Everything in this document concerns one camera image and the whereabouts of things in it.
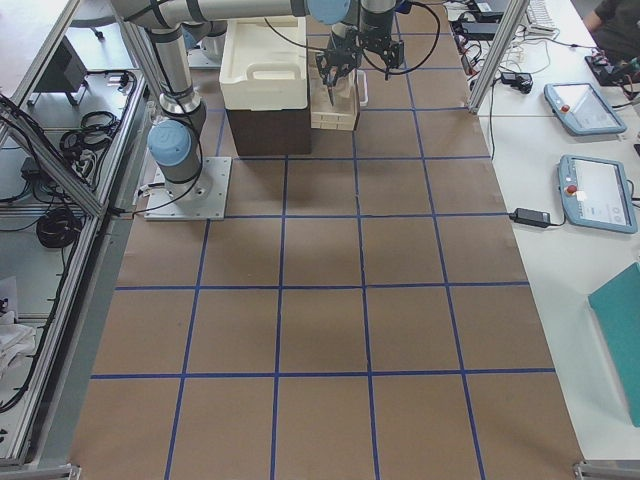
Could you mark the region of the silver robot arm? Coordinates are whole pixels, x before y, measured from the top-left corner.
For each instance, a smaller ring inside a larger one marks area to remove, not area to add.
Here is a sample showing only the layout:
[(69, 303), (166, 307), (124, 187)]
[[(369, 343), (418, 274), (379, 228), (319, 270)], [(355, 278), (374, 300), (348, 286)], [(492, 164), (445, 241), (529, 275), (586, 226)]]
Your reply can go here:
[(327, 47), (316, 54), (323, 84), (335, 87), (338, 80), (359, 68), (364, 52), (379, 56), (385, 78), (404, 61), (404, 45), (392, 39), (397, 1), (307, 1), (308, 13), (331, 27)]
[(182, 28), (284, 15), (310, 15), (336, 28), (358, 21), (361, 13), (358, 1), (114, 1), (112, 6), (123, 21), (145, 29), (160, 71), (159, 103), (166, 118), (151, 129), (147, 144), (174, 202), (195, 199), (207, 189), (200, 145), (206, 107), (193, 88)]

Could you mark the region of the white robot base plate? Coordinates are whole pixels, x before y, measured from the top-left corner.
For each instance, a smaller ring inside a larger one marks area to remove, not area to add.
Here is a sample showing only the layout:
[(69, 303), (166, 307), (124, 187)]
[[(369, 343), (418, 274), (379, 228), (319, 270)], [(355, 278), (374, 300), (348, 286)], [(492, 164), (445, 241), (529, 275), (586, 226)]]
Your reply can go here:
[(192, 186), (167, 183), (157, 167), (154, 182), (161, 186), (149, 191), (144, 218), (149, 221), (223, 220), (231, 168), (231, 157), (205, 157), (202, 172)]

